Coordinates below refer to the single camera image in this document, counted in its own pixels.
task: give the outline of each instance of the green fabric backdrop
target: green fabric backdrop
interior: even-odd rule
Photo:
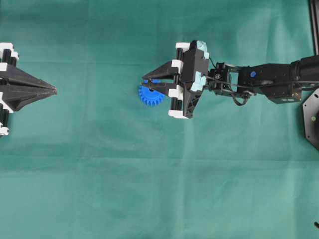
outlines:
[[[0,2],[0,42],[58,88],[1,138],[1,238],[319,237],[301,104],[205,92],[194,119],[175,120],[167,98],[139,100],[141,76],[194,39],[237,65],[314,54],[307,0]]]

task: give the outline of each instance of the cable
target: cable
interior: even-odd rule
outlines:
[[[311,87],[311,88],[302,88],[301,90],[302,90],[302,91],[314,91],[314,90],[316,90],[316,89],[318,89],[318,88],[319,88],[319,86]]]
[[[244,105],[248,102],[248,100],[249,100],[249,98],[250,98],[250,96],[249,96],[248,94],[245,94],[245,96],[244,96],[244,98],[243,98],[243,100],[244,100],[243,103],[240,103],[240,102],[236,99],[235,92],[232,90],[232,88],[231,88],[230,86],[227,86],[227,88],[230,90],[230,92],[232,92],[231,96],[232,96],[233,101],[235,102],[236,105],[238,105],[238,106],[244,106]]]
[[[291,81],[292,83],[301,83],[301,84],[313,84],[316,82],[313,81]]]
[[[206,76],[206,78],[208,79],[211,79],[217,83],[223,83],[223,84],[226,84],[226,85],[229,85],[229,86],[237,86],[239,88],[252,88],[252,87],[249,87],[249,86],[241,86],[241,85],[237,85],[237,84],[233,84],[233,83],[229,83],[229,82],[225,82],[225,81],[219,81],[219,80],[216,80],[215,78],[213,77],[210,77],[210,76]]]
[[[232,94],[231,96],[232,96],[233,101],[235,102],[235,104],[238,105],[238,106],[244,106],[244,105],[248,102],[248,99],[249,99],[249,97],[248,97],[247,95],[245,95],[244,98],[243,98],[243,99],[244,99],[243,103],[240,103],[240,102],[236,99],[236,97],[235,97],[234,94]]]
[[[216,65],[214,64],[213,60],[211,58],[209,58],[209,59],[210,59],[211,64],[213,65],[213,67],[216,69]]]

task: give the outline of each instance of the black metal bracket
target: black metal bracket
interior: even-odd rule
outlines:
[[[319,89],[303,104],[306,139],[319,150]]]

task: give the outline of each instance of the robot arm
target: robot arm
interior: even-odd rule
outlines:
[[[257,94],[283,104],[301,101],[302,90],[313,90],[319,83],[319,56],[291,64],[254,67],[217,63],[215,69],[208,71],[209,53],[204,42],[177,43],[176,48],[176,59],[143,76],[149,82],[142,85],[170,97],[168,114],[179,119],[192,118],[205,89],[216,95],[231,97],[239,106],[245,105],[251,96]],[[232,72],[238,73],[237,84],[232,83]],[[152,79],[170,79],[173,83],[152,83]]]

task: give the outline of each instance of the blue gear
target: blue gear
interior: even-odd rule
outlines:
[[[159,83],[160,80],[152,80],[153,83]],[[164,95],[157,91],[151,91],[145,86],[140,86],[139,95],[144,104],[148,106],[157,106],[164,99]]]

